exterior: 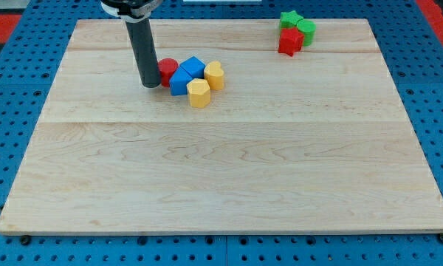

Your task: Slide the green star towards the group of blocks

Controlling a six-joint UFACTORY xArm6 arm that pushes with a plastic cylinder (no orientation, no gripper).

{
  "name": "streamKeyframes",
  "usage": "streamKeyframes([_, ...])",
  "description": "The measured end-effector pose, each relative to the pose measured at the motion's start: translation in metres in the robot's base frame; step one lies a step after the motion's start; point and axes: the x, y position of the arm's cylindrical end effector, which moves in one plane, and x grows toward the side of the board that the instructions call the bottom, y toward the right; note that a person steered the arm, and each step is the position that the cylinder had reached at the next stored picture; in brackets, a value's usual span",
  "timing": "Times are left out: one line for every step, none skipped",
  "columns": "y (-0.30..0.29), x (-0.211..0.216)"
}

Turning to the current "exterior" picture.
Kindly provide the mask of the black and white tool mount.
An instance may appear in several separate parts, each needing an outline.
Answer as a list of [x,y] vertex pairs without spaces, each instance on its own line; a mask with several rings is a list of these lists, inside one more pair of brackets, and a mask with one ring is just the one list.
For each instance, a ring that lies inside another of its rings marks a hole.
[[103,10],[110,16],[129,23],[147,19],[163,0],[101,0]]

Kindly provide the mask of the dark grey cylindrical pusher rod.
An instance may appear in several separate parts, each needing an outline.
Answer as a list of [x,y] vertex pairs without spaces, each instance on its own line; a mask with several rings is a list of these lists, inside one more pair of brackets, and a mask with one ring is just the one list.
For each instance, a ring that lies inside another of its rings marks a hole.
[[126,28],[142,85],[147,88],[159,86],[161,75],[149,19],[126,22]]

